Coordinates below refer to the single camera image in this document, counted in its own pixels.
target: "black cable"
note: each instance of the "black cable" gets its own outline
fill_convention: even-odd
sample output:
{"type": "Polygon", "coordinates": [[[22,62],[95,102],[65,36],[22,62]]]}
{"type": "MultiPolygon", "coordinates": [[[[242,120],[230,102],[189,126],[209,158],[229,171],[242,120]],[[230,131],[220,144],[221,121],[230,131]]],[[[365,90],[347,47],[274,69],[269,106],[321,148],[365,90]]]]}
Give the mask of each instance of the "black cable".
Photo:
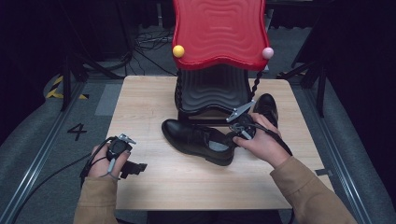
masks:
{"type": "Polygon", "coordinates": [[[76,163],[79,163],[80,161],[83,161],[83,160],[87,159],[90,155],[91,155],[91,153],[90,153],[90,154],[87,154],[87,155],[85,155],[85,156],[83,156],[83,157],[81,157],[80,159],[78,159],[78,160],[76,160],[76,161],[73,161],[72,163],[70,163],[70,164],[68,164],[68,165],[66,165],[66,166],[64,166],[63,168],[59,169],[58,171],[56,171],[55,173],[53,173],[52,175],[50,175],[49,177],[47,177],[47,178],[46,178],[45,180],[43,180],[40,184],[38,184],[38,185],[29,193],[29,195],[26,197],[26,199],[23,200],[23,203],[22,203],[21,206],[18,208],[18,210],[17,210],[17,212],[16,212],[16,214],[15,214],[13,220],[12,220],[12,224],[14,224],[14,223],[17,221],[17,218],[18,218],[18,216],[20,215],[20,212],[21,212],[22,208],[27,204],[27,202],[30,200],[30,198],[33,196],[33,194],[35,194],[35,192],[36,192],[43,184],[45,184],[47,181],[49,181],[49,180],[50,180],[51,178],[53,178],[55,175],[59,174],[61,171],[63,171],[63,170],[65,170],[65,169],[69,168],[70,166],[72,166],[72,165],[74,165],[74,164],[76,164],[76,163]]]}
{"type": "Polygon", "coordinates": [[[145,57],[147,60],[151,61],[152,63],[154,63],[155,65],[157,65],[159,68],[161,68],[165,73],[173,75],[175,77],[177,77],[177,75],[175,73],[169,72],[166,69],[162,68],[160,65],[158,65],[157,63],[155,63],[154,61],[152,61],[148,56],[144,55],[142,52],[140,52],[139,50],[136,50],[137,53],[139,53],[140,55],[142,55],[143,57],[145,57]]]}
{"type": "Polygon", "coordinates": [[[87,162],[84,165],[84,168],[82,169],[79,177],[80,177],[80,187],[82,188],[82,185],[84,184],[84,179],[86,176],[88,176],[88,173],[91,170],[92,167],[92,161],[95,158],[95,156],[99,153],[99,151],[102,149],[102,147],[108,142],[112,141],[114,139],[117,139],[117,137],[108,137],[105,141],[103,141],[99,147],[92,153],[91,157],[87,160],[87,162]]]}
{"type": "Polygon", "coordinates": [[[134,75],[137,76],[137,73],[134,71],[134,69],[131,66],[131,62],[129,62],[128,64],[129,64],[129,67],[131,68],[132,72],[134,73],[134,75]]]}
{"type": "Polygon", "coordinates": [[[97,161],[94,161],[93,163],[92,163],[92,165],[91,166],[94,166],[97,162],[99,162],[99,161],[101,161],[101,160],[104,160],[106,157],[102,157],[101,159],[98,159],[97,161]]]}
{"type": "MultiPolygon", "coordinates": [[[[129,58],[127,58],[127,60],[125,60],[125,61],[120,61],[120,63],[118,63],[118,64],[115,64],[115,65],[112,65],[112,66],[109,66],[109,67],[104,67],[104,68],[105,68],[106,70],[108,70],[108,71],[113,71],[113,70],[122,68],[122,67],[125,66],[128,62],[130,62],[131,59],[132,59],[132,58],[129,57],[129,58]]],[[[88,71],[88,72],[96,71],[96,69],[94,69],[94,68],[92,68],[92,67],[84,67],[84,68],[85,68],[85,70],[88,71]]]]}
{"type": "Polygon", "coordinates": [[[140,49],[142,51],[144,50],[153,50],[153,49],[160,49],[163,46],[165,46],[168,43],[171,43],[170,41],[170,37],[172,37],[172,33],[170,31],[168,31],[165,34],[165,31],[161,31],[158,35],[153,36],[152,34],[155,32],[150,32],[150,33],[143,33],[141,35],[144,35],[144,37],[141,37],[141,35],[139,35],[136,39],[135,39],[135,44],[137,45],[137,49],[140,49]],[[142,46],[142,44],[145,43],[152,43],[150,47],[144,47],[142,46]]]}
{"type": "Polygon", "coordinates": [[[140,64],[139,60],[136,59],[136,57],[134,55],[132,55],[132,57],[134,57],[134,59],[136,60],[137,64],[139,65],[139,68],[142,69],[143,71],[143,76],[146,75],[146,70],[143,69],[142,65],[140,64]]]}

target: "shoe heel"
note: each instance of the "shoe heel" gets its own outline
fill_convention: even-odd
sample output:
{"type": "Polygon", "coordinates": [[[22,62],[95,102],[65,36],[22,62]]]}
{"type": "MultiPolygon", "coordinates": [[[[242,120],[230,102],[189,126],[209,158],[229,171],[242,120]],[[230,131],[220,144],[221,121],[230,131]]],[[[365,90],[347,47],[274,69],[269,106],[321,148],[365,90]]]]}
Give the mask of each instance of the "shoe heel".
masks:
{"type": "Polygon", "coordinates": [[[231,156],[230,159],[226,160],[226,161],[221,161],[221,160],[214,160],[213,158],[205,158],[205,160],[210,161],[212,163],[215,163],[216,165],[220,165],[220,166],[228,166],[231,164],[231,162],[233,161],[233,156],[231,156]]]}

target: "tan sleeve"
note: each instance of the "tan sleeve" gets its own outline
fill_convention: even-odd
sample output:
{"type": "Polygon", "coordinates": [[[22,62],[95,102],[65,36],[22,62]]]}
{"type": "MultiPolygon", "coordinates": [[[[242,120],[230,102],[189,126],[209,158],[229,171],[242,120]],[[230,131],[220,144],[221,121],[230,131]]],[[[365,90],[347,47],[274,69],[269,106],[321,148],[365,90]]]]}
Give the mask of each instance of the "tan sleeve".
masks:
{"type": "Polygon", "coordinates": [[[102,177],[86,177],[79,196],[74,223],[118,223],[114,217],[116,200],[116,180],[102,177]]]}
{"type": "Polygon", "coordinates": [[[337,197],[294,157],[271,173],[299,223],[357,223],[337,197]]]}

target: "jacket cuff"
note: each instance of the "jacket cuff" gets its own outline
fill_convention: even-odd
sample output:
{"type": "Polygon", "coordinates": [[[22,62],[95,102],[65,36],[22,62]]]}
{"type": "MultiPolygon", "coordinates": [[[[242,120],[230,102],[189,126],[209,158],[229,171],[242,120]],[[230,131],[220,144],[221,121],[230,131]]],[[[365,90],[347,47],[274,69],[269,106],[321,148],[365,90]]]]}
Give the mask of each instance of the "jacket cuff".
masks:
{"type": "Polygon", "coordinates": [[[288,158],[270,173],[283,196],[287,197],[305,186],[315,174],[294,157],[288,158]]]}
{"type": "Polygon", "coordinates": [[[117,181],[111,178],[86,177],[82,185],[78,206],[115,206],[117,181]]]}

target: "wooden table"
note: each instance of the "wooden table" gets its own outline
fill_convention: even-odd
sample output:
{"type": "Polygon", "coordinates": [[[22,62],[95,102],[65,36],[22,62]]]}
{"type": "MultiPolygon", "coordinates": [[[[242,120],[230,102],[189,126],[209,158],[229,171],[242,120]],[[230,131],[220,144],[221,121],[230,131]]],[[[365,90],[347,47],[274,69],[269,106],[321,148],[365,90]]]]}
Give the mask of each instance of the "wooden table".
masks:
{"type": "MultiPolygon", "coordinates": [[[[235,149],[229,166],[178,152],[164,138],[161,124],[176,119],[176,77],[127,77],[107,136],[128,134],[137,142],[130,161],[147,163],[140,175],[119,181],[117,209],[221,210],[287,209],[269,173],[273,168],[249,151],[235,149]]],[[[279,130],[294,156],[311,170],[322,161],[286,80],[263,79],[256,91],[276,99],[279,130]]],[[[219,130],[228,132],[228,128],[219,130]]],[[[320,177],[332,189],[326,175],[320,177]]]]}

